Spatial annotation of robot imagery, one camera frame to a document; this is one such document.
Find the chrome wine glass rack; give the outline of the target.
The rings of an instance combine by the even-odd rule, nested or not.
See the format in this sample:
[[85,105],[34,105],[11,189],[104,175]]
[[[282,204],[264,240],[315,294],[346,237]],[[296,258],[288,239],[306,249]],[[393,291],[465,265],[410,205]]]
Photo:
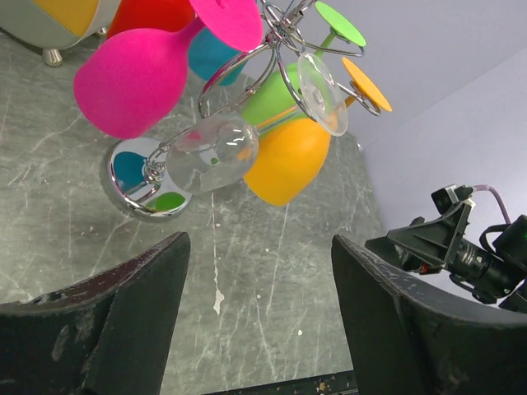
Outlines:
[[[287,14],[299,4],[300,2],[290,10],[284,11],[270,2],[263,2],[263,18],[268,24],[268,32],[263,42],[257,48],[247,53],[240,53],[227,61],[208,80],[198,97],[200,117],[196,123],[216,114],[237,115],[247,123],[250,123],[242,117],[241,110],[243,104],[254,93],[252,88],[254,83],[248,86],[239,97],[214,111],[208,107],[208,93],[229,74],[250,59],[263,52],[269,52],[268,64],[261,76],[256,80],[263,81],[264,73],[271,71],[273,50],[268,45],[275,35],[278,37],[277,43],[279,44],[282,61],[285,64],[297,63],[299,56],[303,53],[296,53],[285,47],[283,45],[284,38],[280,32],[288,27]],[[324,53],[320,59],[329,69],[337,84],[349,87],[351,77],[343,66],[344,58],[348,58],[353,62],[353,59],[358,57]],[[180,214],[189,205],[191,198],[198,195],[187,193],[176,186],[164,167],[168,145],[183,131],[177,132],[173,137],[164,141],[150,137],[122,140],[109,149],[102,166],[101,182],[106,194],[116,206],[142,219],[162,221]]]

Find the clear wine glass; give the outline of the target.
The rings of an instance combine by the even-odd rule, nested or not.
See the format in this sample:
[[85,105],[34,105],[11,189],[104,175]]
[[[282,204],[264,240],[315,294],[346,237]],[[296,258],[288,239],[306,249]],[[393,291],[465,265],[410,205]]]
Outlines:
[[243,178],[259,152],[259,137],[301,116],[314,120],[335,137],[347,131],[345,99],[324,62],[303,53],[296,63],[298,101],[278,114],[252,125],[232,114],[202,119],[168,145],[164,167],[172,182],[187,193],[199,194]]

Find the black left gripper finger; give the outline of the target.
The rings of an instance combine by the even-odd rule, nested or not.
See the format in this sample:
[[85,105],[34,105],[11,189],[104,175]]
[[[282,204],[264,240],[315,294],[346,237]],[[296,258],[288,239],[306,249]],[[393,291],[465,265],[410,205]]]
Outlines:
[[3,304],[2,393],[159,393],[190,251],[178,232],[84,281]]

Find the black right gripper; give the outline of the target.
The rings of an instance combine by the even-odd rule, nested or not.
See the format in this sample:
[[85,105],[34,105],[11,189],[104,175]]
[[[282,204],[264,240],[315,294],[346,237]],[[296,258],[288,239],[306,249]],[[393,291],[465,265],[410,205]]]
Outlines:
[[471,211],[458,203],[433,221],[418,217],[367,240],[371,252],[333,237],[333,278],[359,393],[526,392],[525,314],[406,273],[446,268],[484,304],[512,295],[526,278],[526,217],[487,228],[476,245],[464,239]]

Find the green wine glass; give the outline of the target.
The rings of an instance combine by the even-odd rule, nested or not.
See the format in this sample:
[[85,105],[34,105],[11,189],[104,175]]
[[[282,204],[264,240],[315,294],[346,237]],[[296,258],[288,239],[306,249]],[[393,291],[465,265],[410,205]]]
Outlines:
[[[311,6],[329,25],[329,34],[322,44],[315,45],[304,40],[296,32],[298,23]],[[302,1],[287,14],[288,27],[280,34],[283,45],[296,53],[308,53],[314,50],[314,56],[321,58],[324,53],[341,54],[348,57],[361,57],[366,47],[366,39],[361,32],[340,12],[322,1]],[[273,50],[271,71],[264,73],[263,81],[256,81],[254,93],[243,104],[241,115],[250,123],[261,123],[277,116],[296,104],[295,98],[301,97],[297,64],[285,64],[282,61],[278,37],[275,35],[268,45]]]

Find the orange wine glass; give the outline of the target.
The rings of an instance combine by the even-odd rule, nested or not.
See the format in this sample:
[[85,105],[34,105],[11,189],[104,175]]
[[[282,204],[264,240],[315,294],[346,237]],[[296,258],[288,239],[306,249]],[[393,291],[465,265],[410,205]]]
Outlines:
[[375,116],[392,110],[376,84],[348,58],[343,59],[343,66],[351,77],[349,87],[321,74],[324,65],[320,60],[298,66],[309,114],[293,105],[260,123],[258,156],[244,176],[257,197],[277,207],[291,202],[320,172],[331,137],[347,131],[347,107],[357,102]]

